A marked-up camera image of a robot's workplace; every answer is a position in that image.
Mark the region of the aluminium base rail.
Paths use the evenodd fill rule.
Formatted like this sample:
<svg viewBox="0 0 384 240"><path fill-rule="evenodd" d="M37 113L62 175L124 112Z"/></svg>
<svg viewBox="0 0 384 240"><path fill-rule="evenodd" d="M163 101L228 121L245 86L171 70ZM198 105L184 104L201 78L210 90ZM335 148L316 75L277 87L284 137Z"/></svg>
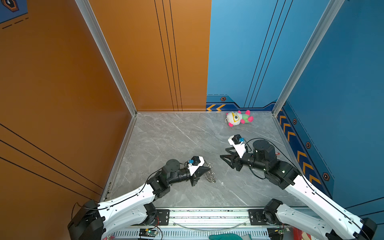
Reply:
<svg viewBox="0 0 384 240"><path fill-rule="evenodd" d="M158 209L154 225L135 225L113 234L110 240L139 239L140 229L159 232L154 240L207 240L210 235L250 235L252 240L318 240L290 225L268 225L261 208L170 208Z"/></svg>

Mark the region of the aluminium corner post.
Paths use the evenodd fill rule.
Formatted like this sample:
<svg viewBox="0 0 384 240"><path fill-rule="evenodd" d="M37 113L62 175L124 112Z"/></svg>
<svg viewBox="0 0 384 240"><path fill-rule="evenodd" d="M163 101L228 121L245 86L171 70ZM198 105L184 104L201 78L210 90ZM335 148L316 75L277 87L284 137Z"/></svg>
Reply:
<svg viewBox="0 0 384 240"><path fill-rule="evenodd" d="M344 0L329 1L272 110L274 117L277 117L280 110L282 110L284 103L290 96L344 2Z"/></svg>
<svg viewBox="0 0 384 240"><path fill-rule="evenodd" d="M107 43L107 40L103 34L103 31L100 27L100 24L96 18L96 15L92 9L92 6L89 1L86 0L75 0L83 19L85 20L88 29L107 65L111 76L113 77L115 84L130 112L133 117L137 116L137 109L134 105L134 102L131 98L129 90L126 86L126 83L123 79L123 76L119 70L119 67L114 59L114 56L111 52L111 49Z"/></svg>

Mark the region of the white pink plush toy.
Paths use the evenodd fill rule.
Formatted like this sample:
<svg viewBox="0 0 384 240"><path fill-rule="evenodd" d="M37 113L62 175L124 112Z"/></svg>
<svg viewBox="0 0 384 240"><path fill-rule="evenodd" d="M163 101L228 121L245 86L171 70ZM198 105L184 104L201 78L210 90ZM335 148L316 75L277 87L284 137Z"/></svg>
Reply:
<svg viewBox="0 0 384 240"><path fill-rule="evenodd" d="M230 127L252 123L253 121L254 117L251 116L250 110L246 110L244 114L241 111L226 114L226 122Z"/></svg>

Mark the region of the aluminium corner post right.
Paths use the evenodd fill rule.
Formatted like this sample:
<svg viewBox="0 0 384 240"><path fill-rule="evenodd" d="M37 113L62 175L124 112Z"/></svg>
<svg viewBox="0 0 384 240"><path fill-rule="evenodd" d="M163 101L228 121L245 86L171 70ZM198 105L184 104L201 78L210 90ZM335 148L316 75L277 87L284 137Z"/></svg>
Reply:
<svg viewBox="0 0 384 240"><path fill-rule="evenodd" d="M290 96L344 2L344 0L329 1L272 110L274 117L277 117L280 110L282 110L284 103Z"/></svg>

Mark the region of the small green circuit board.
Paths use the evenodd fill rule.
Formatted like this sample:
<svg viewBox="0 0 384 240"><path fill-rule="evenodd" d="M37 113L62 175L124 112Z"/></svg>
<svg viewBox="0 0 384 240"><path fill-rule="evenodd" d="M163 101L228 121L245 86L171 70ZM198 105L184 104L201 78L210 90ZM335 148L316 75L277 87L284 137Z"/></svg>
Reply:
<svg viewBox="0 0 384 240"><path fill-rule="evenodd" d="M158 236L159 232L154 229L140 229L138 237L144 240L153 240Z"/></svg>

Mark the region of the aluminium corner post left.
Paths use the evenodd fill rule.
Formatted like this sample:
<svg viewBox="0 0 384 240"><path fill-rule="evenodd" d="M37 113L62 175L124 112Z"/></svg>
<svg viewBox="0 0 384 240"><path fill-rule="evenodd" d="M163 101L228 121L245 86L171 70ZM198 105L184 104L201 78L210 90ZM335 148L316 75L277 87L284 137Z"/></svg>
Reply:
<svg viewBox="0 0 384 240"><path fill-rule="evenodd" d="M113 77L115 84L130 112L133 117L137 116L137 109L134 105L134 102L131 98L129 90L126 86L126 83L123 79L123 76L119 70L119 67L114 59L114 56L111 52L111 49L107 43L107 40L103 34L103 31L100 27L100 24L96 18L96 15L92 9L92 6L89 1L86 0L75 0L83 19L85 20L88 29L107 65L111 76Z"/></svg>

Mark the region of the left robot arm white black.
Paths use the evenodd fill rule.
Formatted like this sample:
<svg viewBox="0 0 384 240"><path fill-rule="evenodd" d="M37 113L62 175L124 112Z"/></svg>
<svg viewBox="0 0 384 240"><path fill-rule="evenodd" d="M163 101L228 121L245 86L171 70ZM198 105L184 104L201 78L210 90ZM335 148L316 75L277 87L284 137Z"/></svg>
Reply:
<svg viewBox="0 0 384 240"><path fill-rule="evenodd" d="M123 228L157 224L153 202L168 194L175 183L190 182L195 186L210 170L203 157L194 156L184 164L171 159L139 188L109 201L90 200L83 204L68 224L70 238L110 240Z"/></svg>

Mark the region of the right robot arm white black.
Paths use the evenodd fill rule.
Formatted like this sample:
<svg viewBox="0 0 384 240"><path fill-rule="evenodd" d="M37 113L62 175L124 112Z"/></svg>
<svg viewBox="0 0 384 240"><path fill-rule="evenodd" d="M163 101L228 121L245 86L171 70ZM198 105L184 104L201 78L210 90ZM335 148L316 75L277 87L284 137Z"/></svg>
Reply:
<svg viewBox="0 0 384 240"><path fill-rule="evenodd" d="M301 171L276 156L274 145L261 138L253 140L253 149L240 136L229 137L227 155L221 155L232 169L248 167L260 170L265 179L301 200L318 217L297 212L282 201L272 199L264 207L263 221L268 225L290 225L319 240L371 240L377 224L348 212L325 195Z"/></svg>

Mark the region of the metal key holder with rings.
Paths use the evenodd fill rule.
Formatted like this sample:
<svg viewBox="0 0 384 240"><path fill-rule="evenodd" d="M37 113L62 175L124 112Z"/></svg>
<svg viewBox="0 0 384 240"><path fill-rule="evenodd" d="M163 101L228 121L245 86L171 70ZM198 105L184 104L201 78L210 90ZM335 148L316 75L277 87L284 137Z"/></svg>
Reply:
<svg viewBox="0 0 384 240"><path fill-rule="evenodd" d="M213 164L212 163L208 163L208 164L205 163L204 166L210 168L210 170L207 173L205 173L207 181L211 184L215 183L216 177L215 177L215 173L213 172Z"/></svg>

